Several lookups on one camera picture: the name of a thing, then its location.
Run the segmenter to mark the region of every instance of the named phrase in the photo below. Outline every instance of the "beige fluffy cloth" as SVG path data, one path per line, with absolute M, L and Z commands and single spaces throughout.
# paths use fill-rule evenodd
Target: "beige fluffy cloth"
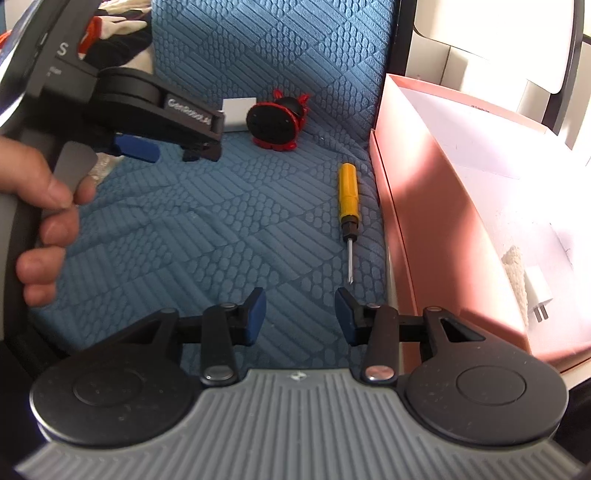
M 509 283 L 511 283 L 511 288 L 513 288 L 513 293 L 515 293 L 521 318 L 523 318 L 523 323 L 527 327 L 527 293 L 525 292 L 525 268 L 521 259 L 521 250 L 513 245 L 503 255 L 501 261 L 503 262 L 503 267 L 505 267 L 505 273 L 509 278 Z

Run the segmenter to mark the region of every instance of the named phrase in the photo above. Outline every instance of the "finger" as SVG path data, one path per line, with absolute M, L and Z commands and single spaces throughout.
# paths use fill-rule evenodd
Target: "finger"
M 72 204 L 70 189 L 52 174 L 34 148 L 0 137 L 0 192 L 14 193 L 37 207 L 60 210 Z
M 44 245 L 67 247 L 74 243 L 79 229 L 78 208 L 70 207 L 43 220 L 39 234 Z
M 96 183 L 92 177 L 85 177 L 74 194 L 74 202 L 77 205 L 86 205 L 92 202 L 96 195 Z
M 24 284 L 53 283 L 60 274 L 65 256 L 66 250 L 60 247 L 24 252 L 17 260 L 17 277 Z
M 56 299 L 56 284 L 49 285 L 25 285 L 23 295 L 25 302 L 30 307 L 44 307 Z

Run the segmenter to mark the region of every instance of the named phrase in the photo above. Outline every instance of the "yellow screwdriver handle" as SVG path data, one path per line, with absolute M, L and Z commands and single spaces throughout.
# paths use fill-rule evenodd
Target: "yellow screwdriver handle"
M 359 192 L 355 165 L 343 163 L 339 170 L 340 220 L 352 215 L 359 221 Z

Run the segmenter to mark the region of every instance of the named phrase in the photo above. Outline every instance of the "red and black figurine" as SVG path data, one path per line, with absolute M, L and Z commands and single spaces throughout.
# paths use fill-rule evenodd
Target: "red and black figurine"
M 306 102 L 310 95 L 304 93 L 298 98 L 283 96 L 282 91 L 273 90 L 274 101 L 259 102 L 246 116 L 246 126 L 253 136 L 253 142 L 261 148 L 278 152 L 289 151 L 297 146 L 296 139 L 310 110 Z

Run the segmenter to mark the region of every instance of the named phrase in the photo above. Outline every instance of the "blue textured fabric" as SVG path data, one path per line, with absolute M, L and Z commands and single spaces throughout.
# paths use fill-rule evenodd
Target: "blue textured fabric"
M 352 367 L 334 313 L 345 284 L 337 172 L 358 169 L 361 236 L 353 294 L 385 299 L 385 251 L 367 139 L 378 100 L 394 0 L 154 0 L 158 74 L 221 106 L 223 98 L 312 95 L 293 152 L 226 134 L 218 163 L 183 163 L 161 144 L 150 165 L 126 159 L 81 209 L 59 297 L 40 327 L 68 351 L 154 310 L 199 314 L 220 301 L 267 292 L 255 346 L 237 348 L 249 367 Z M 195 369 L 196 348 L 184 367 Z

